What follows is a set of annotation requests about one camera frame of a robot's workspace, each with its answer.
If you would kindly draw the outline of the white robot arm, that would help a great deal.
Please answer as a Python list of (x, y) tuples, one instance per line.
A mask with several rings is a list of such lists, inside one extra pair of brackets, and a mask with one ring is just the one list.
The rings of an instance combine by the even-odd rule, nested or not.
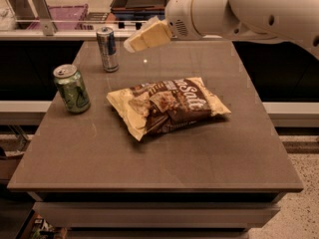
[(319, 57), (319, 0), (169, 0), (165, 18), (149, 19), (124, 43), (130, 52), (167, 44), (171, 38), (292, 42)]

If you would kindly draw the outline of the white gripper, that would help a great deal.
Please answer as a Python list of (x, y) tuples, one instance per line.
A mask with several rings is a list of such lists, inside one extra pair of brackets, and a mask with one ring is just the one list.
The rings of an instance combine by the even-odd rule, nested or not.
[(172, 34), (182, 40), (199, 40), (207, 35), (226, 38), (233, 31), (228, 0), (169, 0), (165, 18), (150, 18), (124, 42), (124, 47), (134, 53), (165, 45)]

